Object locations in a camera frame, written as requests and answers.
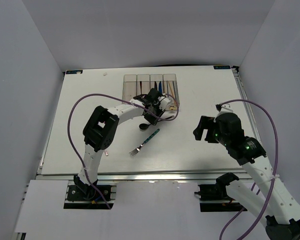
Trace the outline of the blue knife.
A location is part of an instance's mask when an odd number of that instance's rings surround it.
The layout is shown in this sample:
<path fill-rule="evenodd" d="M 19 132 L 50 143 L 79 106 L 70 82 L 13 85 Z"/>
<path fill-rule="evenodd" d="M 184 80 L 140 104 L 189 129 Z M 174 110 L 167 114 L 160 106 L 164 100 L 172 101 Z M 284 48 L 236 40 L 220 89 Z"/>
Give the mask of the blue knife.
<path fill-rule="evenodd" d="M 158 84 L 158 91 L 162 94 L 163 93 L 163 88 L 162 88 L 162 82 L 160 81 Z"/>

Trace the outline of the green handled fork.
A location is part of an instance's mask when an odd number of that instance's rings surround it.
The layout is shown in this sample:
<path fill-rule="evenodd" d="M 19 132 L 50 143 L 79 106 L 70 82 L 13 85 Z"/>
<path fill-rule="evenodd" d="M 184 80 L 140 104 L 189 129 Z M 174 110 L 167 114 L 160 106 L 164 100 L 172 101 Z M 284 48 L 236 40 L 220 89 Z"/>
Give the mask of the green handled fork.
<path fill-rule="evenodd" d="M 134 158 L 135 155 L 137 155 L 141 149 L 152 139 L 155 137 L 160 132 L 160 129 L 158 128 L 156 131 L 154 131 L 148 138 L 146 138 L 138 147 L 133 149 L 132 151 L 129 152 L 129 155 L 131 158 Z"/>

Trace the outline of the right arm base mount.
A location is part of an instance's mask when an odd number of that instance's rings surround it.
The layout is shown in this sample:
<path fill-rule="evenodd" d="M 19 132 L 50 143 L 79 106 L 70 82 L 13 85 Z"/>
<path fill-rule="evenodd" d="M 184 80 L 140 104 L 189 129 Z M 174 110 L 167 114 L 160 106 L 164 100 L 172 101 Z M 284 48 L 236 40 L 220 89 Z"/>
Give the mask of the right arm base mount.
<path fill-rule="evenodd" d="M 226 187 L 240 178 L 232 172 L 218 177 L 214 184 L 200 184 L 194 195 L 199 199 L 202 213 L 239 212 L 243 206 L 227 195 Z"/>

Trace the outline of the black knife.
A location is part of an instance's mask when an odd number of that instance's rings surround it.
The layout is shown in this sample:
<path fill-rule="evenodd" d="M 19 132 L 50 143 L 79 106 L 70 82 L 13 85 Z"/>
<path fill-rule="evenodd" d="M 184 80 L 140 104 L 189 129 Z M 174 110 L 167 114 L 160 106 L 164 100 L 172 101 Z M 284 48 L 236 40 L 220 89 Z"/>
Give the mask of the black knife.
<path fill-rule="evenodd" d="M 158 90 L 158 85 L 157 85 L 157 82 L 156 82 L 156 81 L 154 82 L 154 88 L 155 88 L 156 90 Z"/>

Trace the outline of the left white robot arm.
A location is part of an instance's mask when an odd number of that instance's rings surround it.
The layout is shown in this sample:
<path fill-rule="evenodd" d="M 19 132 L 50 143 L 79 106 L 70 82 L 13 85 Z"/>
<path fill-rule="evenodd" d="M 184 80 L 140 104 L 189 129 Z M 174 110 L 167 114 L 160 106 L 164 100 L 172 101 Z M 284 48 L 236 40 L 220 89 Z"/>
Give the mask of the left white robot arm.
<path fill-rule="evenodd" d="M 122 104 L 105 108 L 97 106 L 92 112 L 84 129 L 84 155 L 79 159 L 82 168 L 74 177 L 78 193 L 84 199 L 92 199 L 97 190 L 98 168 L 104 150 L 114 140 L 117 127 L 135 117 L 143 116 L 151 125 L 156 125 L 171 103 L 166 94 L 152 88 L 147 94 L 140 94 Z"/>

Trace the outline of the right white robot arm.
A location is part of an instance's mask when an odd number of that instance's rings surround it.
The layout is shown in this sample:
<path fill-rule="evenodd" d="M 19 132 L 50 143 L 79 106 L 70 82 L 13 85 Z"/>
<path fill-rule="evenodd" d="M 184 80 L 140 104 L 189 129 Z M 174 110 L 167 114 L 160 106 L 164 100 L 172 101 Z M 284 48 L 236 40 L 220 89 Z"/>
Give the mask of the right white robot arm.
<path fill-rule="evenodd" d="M 244 186 L 228 172 L 216 179 L 216 195 L 232 198 L 252 213 L 271 240 L 300 240 L 300 204 L 274 173 L 266 151 L 257 139 L 245 135 L 240 118 L 223 109 L 216 117 L 201 116 L 193 131 L 197 141 L 207 131 L 205 141 L 221 144 L 228 154 L 250 175 L 263 198 Z"/>

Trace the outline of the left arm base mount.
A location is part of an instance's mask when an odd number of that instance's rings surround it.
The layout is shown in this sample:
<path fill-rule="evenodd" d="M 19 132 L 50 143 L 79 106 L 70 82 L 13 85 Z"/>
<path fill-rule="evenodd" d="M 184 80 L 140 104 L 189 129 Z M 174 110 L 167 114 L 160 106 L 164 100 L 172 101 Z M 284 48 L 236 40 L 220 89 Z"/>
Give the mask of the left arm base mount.
<path fill-rule="evenodd" d="M 116 199 L 115 185 L 98 185 L 103 197 L 112 208 Z M 66 190 L 63 208 L 66 210 L 109 210 L 101 195 L 92 188 L 92 192 L 85 195 L 74 183 L 69 184 Z"/>

